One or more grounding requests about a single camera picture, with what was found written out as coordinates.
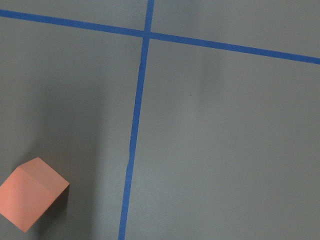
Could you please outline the orange foam block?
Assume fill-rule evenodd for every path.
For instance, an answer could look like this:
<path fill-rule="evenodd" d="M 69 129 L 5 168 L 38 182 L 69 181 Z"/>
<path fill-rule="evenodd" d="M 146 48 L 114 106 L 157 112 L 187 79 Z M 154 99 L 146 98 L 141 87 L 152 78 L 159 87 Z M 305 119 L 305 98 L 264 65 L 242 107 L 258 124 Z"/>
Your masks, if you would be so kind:
<path fill-rule="evenodd" d="M 26 233 L 69 186 L 51 166 L 34 158 L 0 186 L 0 214 Z"/>

